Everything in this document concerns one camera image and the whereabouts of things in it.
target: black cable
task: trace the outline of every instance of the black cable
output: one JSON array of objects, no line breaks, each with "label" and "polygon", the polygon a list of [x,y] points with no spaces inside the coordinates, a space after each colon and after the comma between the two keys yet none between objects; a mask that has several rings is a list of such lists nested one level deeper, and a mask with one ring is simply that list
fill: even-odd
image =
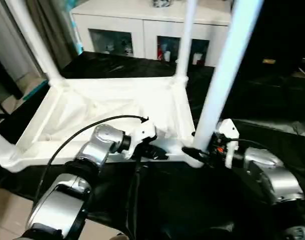
[{"label": "black cable", "polygon": [[243,139],[243,138],[227,138],[229,142],[245,142],[245,143],[250,143],[253,145],[257,145],[258,147],[262,148],[262,149],[266,149],[267,151],[269,151],[271,154],[275,155],[277,158],[279,158],[281,160],[281,158],[279,157],[279,154],[276,154],[274,151],[271,150],[271,148],[267,147],[266,145],[257,142],[257,141],[253,141],[253,140],[249,140],[249,139]]},{"label": "black cable", "polygon": [[35,204],[38,202],[38,198],[39,198],[39,194],[40,194],[40,191],[42,189],[42,185],[43,185],[43,182],[45,180],[45,177],[46,177],[46,174],[48,172],[48,169],[50,168],[52,162],[54,161],[55,157],[57,156],[57,154],[71,141],[73,140],[77,135],[81,134],[82,132],[84,132],[85,130],[87,129],[90,129],[98,124],[102,124],[102,123],[105,123],[107,121],[110,121],[110,120],[115,120],[115,119],[123,119],[123,118],[133,118],[133,119],[140,119],[142,122],[143,121],[146,121],[147,119],[142,117],[142,116],[136,116],[136,115],[118,115],[118,116],[112,116],[112,117],[108,117],[108,118],[105,118],[105,119],[102,119],[100,121],[96,121],[88,126],[85,126],[84,128],[80,129],[79,131],[77,131],[74,135],[72,135],[70,138],[68,138],[57,150],[56,152],[52,155],[52,157],[49,159],[48,163],[47,163],[47,166],[45,168],[45,170],[43,171],[42,175],[41,175],[41,178],[40,178],[40,182],[39,182],[39,185],[38,185],[38,188],[37,188],[37,191],[36,191],[36,195],[34,197],[34,201],[33,201],[33,206],[35,206]]},{"label": "black cable", "polygon": [[253,145],[257,145],[258,147],[261,147],[263,149],[267,149],[269,152],[271,152],[269,147],[267,147],[266,145],[261,144],[260,142],[257,142],[257,141],[243,139],[243,138],[228,138],[228,141],[229,142],[245,142],[245,143],[250,143],[250,144],[253,144]]}]

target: orange component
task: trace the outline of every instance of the orange component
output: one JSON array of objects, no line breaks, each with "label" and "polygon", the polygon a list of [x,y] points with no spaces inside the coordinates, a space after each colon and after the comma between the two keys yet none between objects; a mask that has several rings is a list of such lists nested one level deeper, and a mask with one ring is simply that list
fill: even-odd
[{"label": "orange component", "polygon": [[224,149],[222,148],[222,147],[217,147],[217,150],[218,150],[218,152],[220,152],[220,153],[224,153]]}]

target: white cabinet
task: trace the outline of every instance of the white cabinet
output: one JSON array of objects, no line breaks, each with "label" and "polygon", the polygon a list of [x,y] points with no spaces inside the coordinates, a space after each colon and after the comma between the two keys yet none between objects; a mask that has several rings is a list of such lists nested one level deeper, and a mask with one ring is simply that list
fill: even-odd
[{"label": "white cabinet", "polygon": [[[89,0],[74,8],[72,16],[84,50],[175,61],[184,30],[186,1],[175,0],[165,8],[154,8],[150,3],[150,0]],[[217,65],[230,17],[229,1],[198,2],[192,28],[191,63]]]},{"label": "white cabinet", "polygon": [[85,51],[145,57],[142,20],[83,14],[73,19]]},{"label": "white cabinet", "polygon": [[[158,51],[168,51],[170,60],[176,60],[179,40],[184,30],[181,22],[144,21],[145,57],[158,59]],[[190,58],[199,54],[205,66],[215,67],[227,36],[227,26],[194,24]]]}]

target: item in cabinet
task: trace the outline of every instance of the item in cabinet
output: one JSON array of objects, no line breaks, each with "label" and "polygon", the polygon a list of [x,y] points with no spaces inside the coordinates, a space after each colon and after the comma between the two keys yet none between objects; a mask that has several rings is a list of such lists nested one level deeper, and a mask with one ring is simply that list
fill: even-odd
[{"label": "item in cabinet", "polygon": [[172,4],[172,0],[152,0],[152,5],[155,8],[165,8]]},{"label": "item in cabinet", "polygon": [[192,58],[192,64],[193,65],[197,65],[198,64],[198,61],[200,61],[203,57],[203,54],[202,53],[198,53],[196,52],[194,55],[193,55],[193,58]]},{"label": "item in cabinet", "polygon": [[157,60],[162,61],[163,60],[163,50],[160,45],[157,47]]},{"label": "item in cabinet", "polygon": [[127,57],[132,57],[134,55],[131,43],[128,43],[127,40],[122,40],[121,45],[123,46],[123,52]]},{"label": "item in cabinet", "polygon": [[166,52],[163,54],[163,59],[164,59],[166,62],[170,62],[170,61],[171,61],[171,52],[170,52],[170,51],[166,51]]}]

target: white pole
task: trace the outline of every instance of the white pole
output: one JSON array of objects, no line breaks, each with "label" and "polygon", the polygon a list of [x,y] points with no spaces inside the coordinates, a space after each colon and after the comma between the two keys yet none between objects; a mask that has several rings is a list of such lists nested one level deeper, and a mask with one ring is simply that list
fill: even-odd
[{"label": "white pole", "polygon": [[6,1],[11,13],[13,14],[22,34],[24,35],[33,55],[36,57],[40,67],[47,74],[49,82],[62,83],[63,77],[60,75],[52,57],[50,56],[41,36],[33,23],[23,0]]},{"label": "white pole", "polygon": [[264,0],[237,0],[228,37],[212,76],[192,146],[205,151],[243,59]]},{"label": "white pole", "polygon": [[187,0],[184,29],[180,40],[178,63],[175,76],[177,79],[185,83],[188,80],[187,69],[192,46],[192,28],[194,25],[197,3],[198,0]]}]

